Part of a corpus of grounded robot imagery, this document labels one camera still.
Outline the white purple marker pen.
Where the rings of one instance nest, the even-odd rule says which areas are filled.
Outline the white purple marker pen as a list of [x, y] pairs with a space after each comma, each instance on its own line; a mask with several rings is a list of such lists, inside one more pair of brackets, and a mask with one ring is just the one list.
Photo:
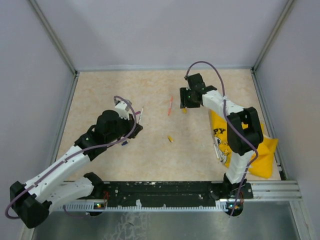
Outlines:
[[142, 117], [143, 117], [143, 112], [144, 112], [144, 106], [142, 106], [140, 114], [139, 114], [139, 118], [138, 118], [138, 124], [141, 123]]

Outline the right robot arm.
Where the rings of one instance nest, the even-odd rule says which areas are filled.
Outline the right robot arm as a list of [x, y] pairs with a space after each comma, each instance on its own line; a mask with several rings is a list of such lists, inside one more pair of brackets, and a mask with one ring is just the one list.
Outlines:
[[264, 139], [258, 112], [254, 107], [245, 108], [233, 103], [225, 92], [219, 93], [216, 87], [206, 85], [200, 73], [186, 75], [184, 79], [187, 86], [179, 89], [180, 108], [203, 106], [226, 121], [225, 132], [231, 158], [219, 197], [239, 197], [246, 184], [246, 173], [252, 156], [258, 156], [258, 146]]

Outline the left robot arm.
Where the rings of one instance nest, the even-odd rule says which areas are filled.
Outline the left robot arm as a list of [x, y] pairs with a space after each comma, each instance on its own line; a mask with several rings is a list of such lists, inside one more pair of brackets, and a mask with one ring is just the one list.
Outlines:
[[81, 198], [101, 197], [104, 182], [93, 172], [74, 182], [64, 181], [108, 148], [135, 138], [142, 129], [135, 112], [121, 116], [115, 110], [103, 111], [96, 124], [90, 126], [59, 160], [25, 183], [16, 181], [10, 186], [7, 208], [16, 213], [15, 219], [33, 229], [60, 206]]

